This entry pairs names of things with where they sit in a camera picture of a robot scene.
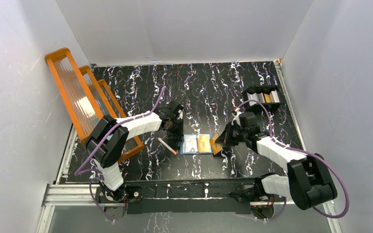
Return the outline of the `blue leather card holder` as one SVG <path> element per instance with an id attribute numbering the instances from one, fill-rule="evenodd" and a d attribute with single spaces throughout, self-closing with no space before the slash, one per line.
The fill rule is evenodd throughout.
<path id="1" fill-rule="evenodd" d="M 184 134 L 180 153 L 185 155 L 211 154 L 211 134 Z"/>

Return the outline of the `white credit card stack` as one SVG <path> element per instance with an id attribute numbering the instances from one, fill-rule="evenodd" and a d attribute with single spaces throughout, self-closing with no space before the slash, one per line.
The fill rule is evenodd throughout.
<path id="1" fill-rule="evenodd" d="M 247 93 L 247 97 L 248 97 L 248 100 L 251 100 L 249 102 L 249 105 L 252 106 L 252 105 L 255 105 L 259 102 L 259 98 L 258 98 L 258 95 L 257 93 Z"/>

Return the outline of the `orange credit card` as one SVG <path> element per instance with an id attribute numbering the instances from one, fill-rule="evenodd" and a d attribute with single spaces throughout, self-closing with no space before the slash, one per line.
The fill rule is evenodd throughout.
<path id="1" fill-rule="evenodd" d="M 198 143 L 198 152 L 200 153 L 210 153 L 210 135 L 209 134 L 200 134 L 197 138 Z"/>

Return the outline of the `black card box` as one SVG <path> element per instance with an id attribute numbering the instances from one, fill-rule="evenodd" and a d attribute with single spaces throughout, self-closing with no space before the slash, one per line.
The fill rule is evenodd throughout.
<path id="1" fill-rule="evenodd" d="M 242 92 L 243 100 L 256 100 L 266 110 L 274 113 L 285 103 L 284 95 L 277 85 L 250 86 Z"/>

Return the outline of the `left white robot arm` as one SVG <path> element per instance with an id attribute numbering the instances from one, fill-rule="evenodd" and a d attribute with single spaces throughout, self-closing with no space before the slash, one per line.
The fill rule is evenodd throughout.
<path id="1" fill-rule="evenodd" d="M 145 133 L 159 130 L 181 134 L 184 106 L 174 101 L 166 106 L 156 107 L 144 113 L 113 118 L 105 115 L 96 125 L 85 142 L 85 148 L 95 160 L 107 187 L 107 196 L 114 202 L 125 198 L 124 180 L 118 160 L 128 140 Z"/>

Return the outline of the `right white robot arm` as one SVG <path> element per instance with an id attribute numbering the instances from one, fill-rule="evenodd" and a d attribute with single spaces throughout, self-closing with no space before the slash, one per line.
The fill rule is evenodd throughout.
<path id="1" fill-rule="evenodd" d="M 338 196 L 329 169 L 320 159 L 275 143 L 268 131 L 261 131 L 253 113 L 236 115 L 215 138 L 215 143 L 224 148 L 244 143 L 286 171 L 285 176 L 268 173 L 255 179 L 254 195 L 260 201 L 279 195 L 306 210 Z"/>

